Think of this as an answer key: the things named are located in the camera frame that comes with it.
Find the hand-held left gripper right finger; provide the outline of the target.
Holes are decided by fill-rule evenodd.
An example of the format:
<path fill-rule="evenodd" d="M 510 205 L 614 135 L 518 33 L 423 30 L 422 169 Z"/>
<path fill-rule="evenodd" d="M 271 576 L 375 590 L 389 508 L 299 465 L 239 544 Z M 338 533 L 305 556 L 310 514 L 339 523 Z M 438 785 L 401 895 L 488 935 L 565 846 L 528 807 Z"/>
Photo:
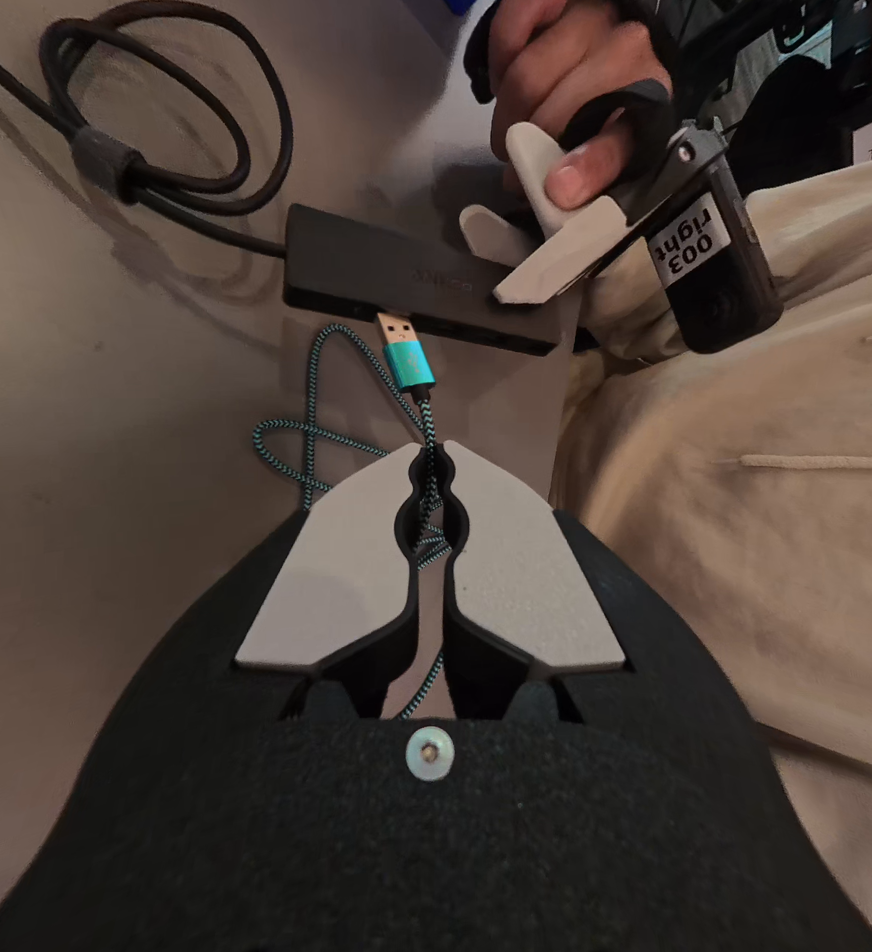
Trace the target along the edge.
<path fill-rule="evenodd" d="M 547 500 L 456 441 L 443 449 L 444 501 L 462 508 L 452 543 L 462 621 L 539 673 L 621 668 L 623 650 Z"/>

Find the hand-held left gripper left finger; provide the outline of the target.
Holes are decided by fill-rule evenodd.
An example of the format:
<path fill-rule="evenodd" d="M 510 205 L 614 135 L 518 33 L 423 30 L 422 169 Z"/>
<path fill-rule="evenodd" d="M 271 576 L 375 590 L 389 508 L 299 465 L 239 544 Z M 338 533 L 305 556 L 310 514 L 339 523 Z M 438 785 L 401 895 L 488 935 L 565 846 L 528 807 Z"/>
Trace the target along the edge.
<path fill-rule="evenodd" d="M 404 614 L 419 532 L 410 470 L 423 452 L 402 446 L 311 506 L 236 653 L 239 666 L 316 673 Z"/>

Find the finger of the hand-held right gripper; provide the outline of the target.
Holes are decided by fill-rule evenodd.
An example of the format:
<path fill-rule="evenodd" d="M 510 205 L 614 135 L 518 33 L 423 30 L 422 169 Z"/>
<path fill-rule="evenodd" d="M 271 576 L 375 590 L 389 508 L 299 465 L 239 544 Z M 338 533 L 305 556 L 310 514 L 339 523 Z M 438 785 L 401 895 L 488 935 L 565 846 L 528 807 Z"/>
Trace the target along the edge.
<path fill-rule="evenodd" d="M 463 208 L 458 221 L 468 251 L 475 257 L 518 267 L 535 252 L 532 237 L 482 205 Z"/>
<path fill-rule="evenodd" d="M 627 220 L 612 197 L 598 197 L 568 220 L 493 290 L 505 305 L 548 303 L 627 235 Z"/>

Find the black usb hub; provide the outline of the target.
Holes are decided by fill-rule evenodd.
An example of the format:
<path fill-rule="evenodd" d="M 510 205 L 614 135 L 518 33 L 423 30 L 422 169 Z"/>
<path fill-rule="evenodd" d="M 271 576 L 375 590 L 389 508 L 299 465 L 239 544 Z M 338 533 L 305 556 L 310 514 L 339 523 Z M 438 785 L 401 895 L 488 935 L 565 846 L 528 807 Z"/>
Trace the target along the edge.
<path fill-rule="evenodd" d="M 261 186 L 240 194 L 251 174 L 251 149 L 237 118 L 177 62 L 131 29 L 152 21 L 202 25 L 234 37 L 253 57 L 274 101 L 278 146 Z M 225 128 L 235 169 L 194 177 L 151 165 L 133 146 L 87 120 L 72 97 L 74 75 L 88 57 L 122 53 L 149 65 L 201 101 Z M 503 250 L 481 256 L 301 204 L 287 207 L 286 233 L 275 242 L 252 234 L 247 218 L 269 205 L 285 184 L 294 150 L 287 91 L 265 47 L 230 10 L 200 2 L 123 2 L 95 17 L 62 18 L 41 34 L 37 55 L 48 90 L 43 99 L 0 63 L 0 87 L 61 135 L 90 198 L 124 228 L 121 208 L 146 208 L 163 221 L 221 246 L 283 263 L 287 306 L 382 326 L 387 338 L 413 329 L 446 339 L 530 355 L 547 355 L 572 341 L 575 353 L 599 345 L 580 318 L 570 334 L 559 328 L 567 295 L 549 303 L 501 303 L 494 289 L 513 270 Z"/>

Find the person's right hand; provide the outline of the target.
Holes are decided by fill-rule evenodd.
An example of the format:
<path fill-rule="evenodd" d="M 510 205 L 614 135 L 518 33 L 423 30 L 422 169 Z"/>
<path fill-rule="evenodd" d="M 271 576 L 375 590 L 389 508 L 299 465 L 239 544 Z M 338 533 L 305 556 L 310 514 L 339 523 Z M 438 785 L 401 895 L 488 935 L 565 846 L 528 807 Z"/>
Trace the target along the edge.
<path fill-rule="evenodd" d="M 620 2 L 501 2 L 488 43 L 490 149 L 506 164 L 506 187 L 521 189 L 505 144 L 513 125 L 529 122 L 556 139 L 588 101 L 640 81 L 659 83 L 672 98 L 658 52 L 640 14 L 628 15 Z M 612 113 L 597 135 L 564 149 L 550 168 L 549 200 L 563 210 L 584 206 L 618 179 L 634 149 L 629 120 Z"/>

